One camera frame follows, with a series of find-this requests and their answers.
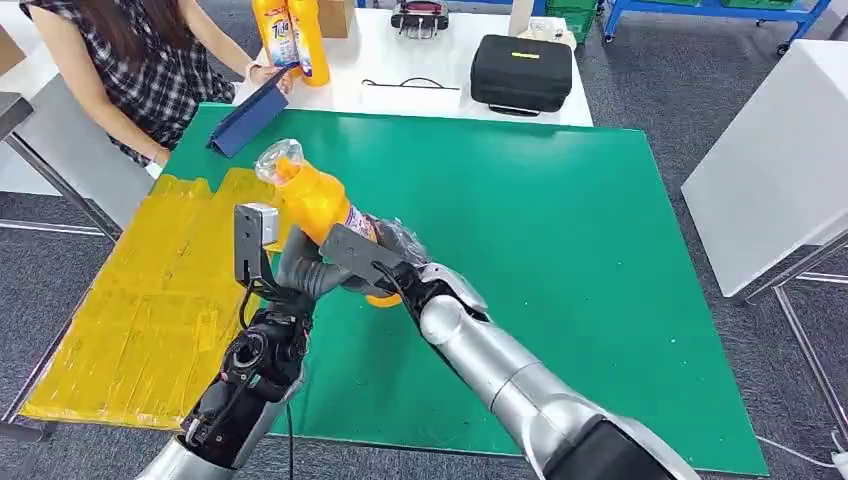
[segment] green mat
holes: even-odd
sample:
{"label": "green mat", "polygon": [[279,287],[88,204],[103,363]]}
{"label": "green mat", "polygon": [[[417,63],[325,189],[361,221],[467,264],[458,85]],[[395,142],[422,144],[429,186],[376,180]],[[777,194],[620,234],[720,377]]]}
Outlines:
{"label": "green mat", "polygon": [[[291,110],[228,160],[204,145],[230,110],[202,106],[165,173],[215,189],[296,138],[361,210],[402,219],[464,274],[570,386],[697,469],[767,473],[642,132]],[[401,308],[331,293],[307,369],[296,435],[518,453]]]}

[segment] bottle label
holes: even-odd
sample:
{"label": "bottle label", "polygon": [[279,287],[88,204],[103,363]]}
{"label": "bottle label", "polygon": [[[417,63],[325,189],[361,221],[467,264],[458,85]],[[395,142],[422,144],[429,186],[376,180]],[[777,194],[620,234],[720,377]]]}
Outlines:
{"label": "bottle label", "polygon": [[371,220],[368,220],[368,217],[363,215],[362,212],[353,205],[350,206],[350,210],[347,212],[345,227],[353,230],[372,242],[377,241],[377,230],[374,229],[374,224],[371,223]]}
{"label": "bottle label", "polygon": [[309,56],[309,47],[306,45],[305,35],[297,19],[292,21],[292,29],[294,30],[294,43],[297,45],[297,57],[300,59],[300,69],[303,70],[304,75],[311,77],[312,58]]}
{"label": "bottle label", "polygon": [[286,12],[275,13],[277,13],[276,18],[267,24],[268,55],[271,57],[272,65],[285,67],[297,63],[297,46]]}

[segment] plaid shirt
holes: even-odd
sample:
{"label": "plaid shirt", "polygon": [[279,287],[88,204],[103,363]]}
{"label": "plaid shirt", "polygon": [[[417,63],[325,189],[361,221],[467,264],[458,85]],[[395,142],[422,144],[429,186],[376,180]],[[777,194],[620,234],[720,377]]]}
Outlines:
{"label": "plaid shirt", "polygon": [[[117,3],[130,29],[144,42],[148,55],[138,69],[132,70],[117,57],[109,42],[85,19],[76,0],[21,0],[21,9],[29,15],[28,7],[34,5],[71,21],[82,33],[109,99],[163,147],[173,150],[177,146],[200,102],[232,103],[235,87],[212,71],[206,48],[197,38],[191,35],[187,50],[174,48],[152,28],[142,0],[101,1]],[[136,163],[150,163],[150,159],[109,138]]]}

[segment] white cable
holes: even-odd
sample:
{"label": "white cable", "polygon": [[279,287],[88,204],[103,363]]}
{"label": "white cable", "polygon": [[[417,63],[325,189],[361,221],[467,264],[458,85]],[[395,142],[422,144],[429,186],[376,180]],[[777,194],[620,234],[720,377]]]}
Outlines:
{"label": "white cable", "polygon": [[832,464],[832,463],[820,462],[820,461],[816,460],[815,458],[810,458],[810,457],[804,455],[803,453],[799,453],[799,452],[796,452],[795,450],[792,450],[789,447],[784,447],[783,445],[781,445],[777,442],[774,442],[772,440],[769,440],[768,438],[761,437],[761,436],[757,435],[757,439],[761,442],[764,442],[764,443],[771,445],[772,447],[777,447],[781,450],[784,450],[788,453],[791,453],[792,455],[795,455],[796,457],[798,457],[802,460],[806,460],[806,461],[812,463],[813,465],[818,465],[820,467],[825,467],[825,468],[837,468],[837,466]]}

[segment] black carrying case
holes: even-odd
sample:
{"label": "black carrying case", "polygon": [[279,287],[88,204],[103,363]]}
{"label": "black carrying case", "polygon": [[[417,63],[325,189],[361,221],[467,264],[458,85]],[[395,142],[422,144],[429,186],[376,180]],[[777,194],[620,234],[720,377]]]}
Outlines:
{"label": "black carrying case", "polygon": [[486,35],[471,63],[471,98],[496,112],[556,112],[571,93],[571,47]]}

